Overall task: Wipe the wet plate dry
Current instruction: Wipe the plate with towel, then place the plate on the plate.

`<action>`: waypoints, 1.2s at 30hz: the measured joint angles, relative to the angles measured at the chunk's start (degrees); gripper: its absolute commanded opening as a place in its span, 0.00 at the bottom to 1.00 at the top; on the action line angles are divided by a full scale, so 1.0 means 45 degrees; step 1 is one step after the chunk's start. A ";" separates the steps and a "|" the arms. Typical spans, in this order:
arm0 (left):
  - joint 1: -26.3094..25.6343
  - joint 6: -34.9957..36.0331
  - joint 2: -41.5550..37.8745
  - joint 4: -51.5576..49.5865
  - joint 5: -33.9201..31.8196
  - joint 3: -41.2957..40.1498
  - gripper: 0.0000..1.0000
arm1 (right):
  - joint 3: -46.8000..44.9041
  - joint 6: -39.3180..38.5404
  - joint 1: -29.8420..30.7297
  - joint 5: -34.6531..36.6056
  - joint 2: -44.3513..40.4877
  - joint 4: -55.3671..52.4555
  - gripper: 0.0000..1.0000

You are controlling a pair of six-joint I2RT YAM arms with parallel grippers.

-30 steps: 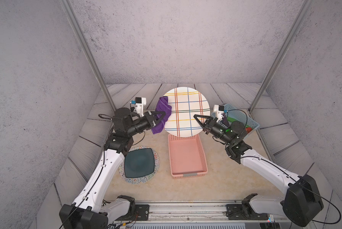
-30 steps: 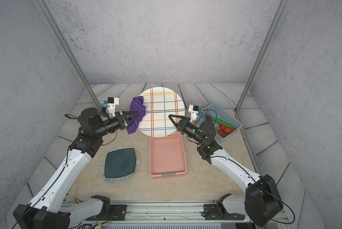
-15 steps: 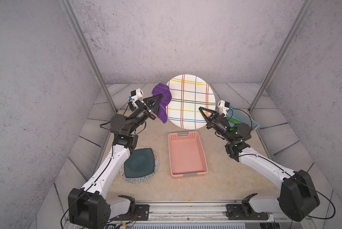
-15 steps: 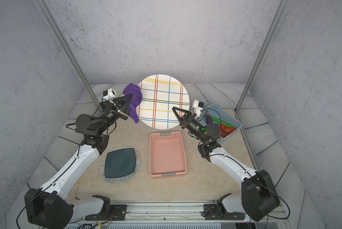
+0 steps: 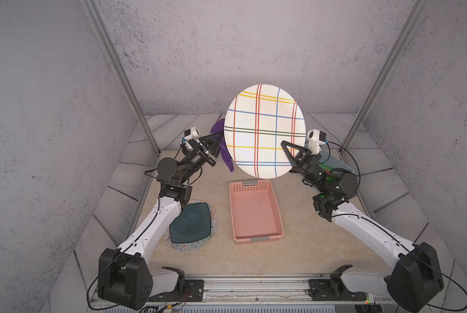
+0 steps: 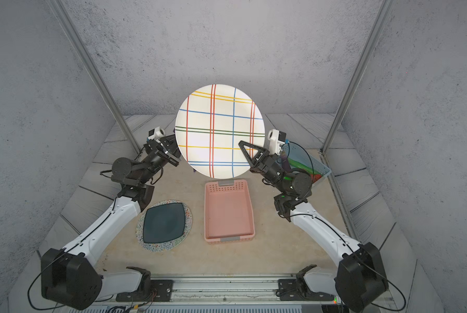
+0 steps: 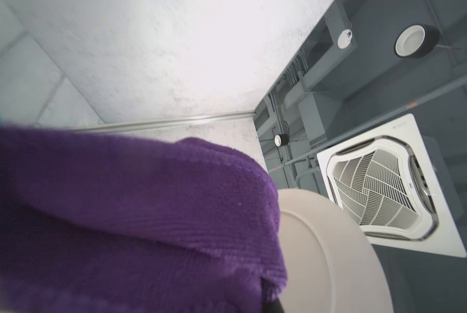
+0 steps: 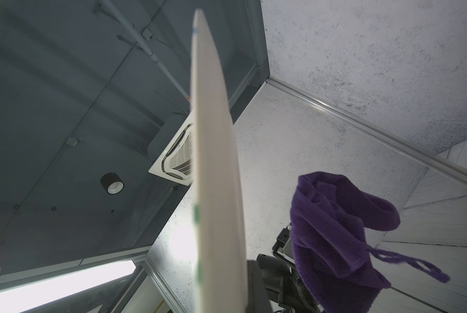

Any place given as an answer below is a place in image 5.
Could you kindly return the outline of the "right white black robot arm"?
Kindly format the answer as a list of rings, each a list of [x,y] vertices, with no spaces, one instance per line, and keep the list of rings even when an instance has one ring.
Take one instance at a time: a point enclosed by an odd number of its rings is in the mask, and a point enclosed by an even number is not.
[[[408,312],[419,312],[444,288],[438,254],[427,243],[416,245],[382,227],[358,210],[350,200],[359,179],[344,168],[326,171],[320,155],[287,141],[282,149],[304,184],[318,190],[314,209],[328,222],[344,228],[372,249],[389,267],[367,272],[351,265],[331,274],[331,291],[337,299],[351,293],[372,293],[393,299]]]

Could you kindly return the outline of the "plaid striped round plate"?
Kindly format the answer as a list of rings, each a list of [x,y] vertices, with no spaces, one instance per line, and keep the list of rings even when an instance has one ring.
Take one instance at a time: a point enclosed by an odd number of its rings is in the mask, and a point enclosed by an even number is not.
[[[230,104],[224,138],[240,169],[258,179],[275,179],[292,168],[282,142],[304,146],[306,123],[288,92],[258,84],[241,91]]]

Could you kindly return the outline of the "colourful speckled round plate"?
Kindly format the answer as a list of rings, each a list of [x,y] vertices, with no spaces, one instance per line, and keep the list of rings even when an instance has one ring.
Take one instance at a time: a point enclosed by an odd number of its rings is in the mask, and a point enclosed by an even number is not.
[[[204,201],[190,200],[189,204],[198,203],[198,202],[204,202]],[[203,248],[204,246],[206,246],[212,240],[212,238],[215,236],[216,231],[217,231],[218,226],[219,226],[218,216],[216,214],[215,209],[209,203],[207,203],[207,202],[204,202],[204,203],[206,203],[209,206],[209,210],[211,212],[211,218],[212,218],[211,235],[209,237],[206,237],[205,239],[202,239],[202,240],[194,242],[194,243],[176,244],[176,243],[171,242],[171,239],[170,239],[170,236],[169,236],[169,227],[168,227],[168,229],[165,231],[165,233],[163,235],[163,238],[164,238],[164,241],[166,242],[166,244],[170,248],[172,248],[174,250],[177,250],[179,252],[192,252],[192,251],[199,250],[199,249]]]

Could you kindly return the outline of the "dark teal square plate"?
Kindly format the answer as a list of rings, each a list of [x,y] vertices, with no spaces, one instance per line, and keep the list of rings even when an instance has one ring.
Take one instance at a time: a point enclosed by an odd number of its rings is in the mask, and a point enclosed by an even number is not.
[[[209,206],[204,202],[187,205],[170,224],[169,236],[172,243],[188,244],[209,237],[212,218]]]

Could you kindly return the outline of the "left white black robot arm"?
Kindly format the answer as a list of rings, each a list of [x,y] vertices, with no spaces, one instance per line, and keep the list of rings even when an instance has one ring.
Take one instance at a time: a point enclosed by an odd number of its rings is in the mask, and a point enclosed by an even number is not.
[[[189,179],[201,172],[204,164],[216,165],[223,136],[219,131],[198,138],[189,129],[181,146],[184,157],[159,161],[155,172],[160,192],[152,211],[116,249],[106,249],[100,255],[99,274],[93,282],[100,299],[140,310],[152,297],[181,295],[184,273],[174,268],[151,273],[149,259],[160,238],[188,205],[192,193]]]

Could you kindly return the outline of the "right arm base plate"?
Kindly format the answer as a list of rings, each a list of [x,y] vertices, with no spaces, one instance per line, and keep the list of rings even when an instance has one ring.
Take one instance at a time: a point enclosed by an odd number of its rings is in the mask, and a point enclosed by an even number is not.
[[[308,296],[313,301],[366,301],[368,296],[363,292],[350,292],[344,286],[337,286],[331,279],[309,280]]]

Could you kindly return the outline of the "purple cloth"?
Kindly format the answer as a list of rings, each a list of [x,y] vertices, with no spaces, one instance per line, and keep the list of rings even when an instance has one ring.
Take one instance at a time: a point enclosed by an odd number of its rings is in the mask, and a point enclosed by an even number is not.
[[[211,128],[211,134],[218,133],[220,131],[224,131],[224,122],[225,119],[219,119]],[[229,154],[225,138],[222,138],[220,141],[220,154],[222,156],[222,160],[225,162],[226,166],[230,170],[230,172],[234,172],[234,164],[232,157]]]

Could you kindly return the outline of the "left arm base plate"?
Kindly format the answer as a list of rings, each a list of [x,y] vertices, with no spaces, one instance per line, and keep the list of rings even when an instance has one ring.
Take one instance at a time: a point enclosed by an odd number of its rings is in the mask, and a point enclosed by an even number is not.
[[[151,296],[149,302],[201,302],[203,299],[204,280],[179,280],[171,292]]]

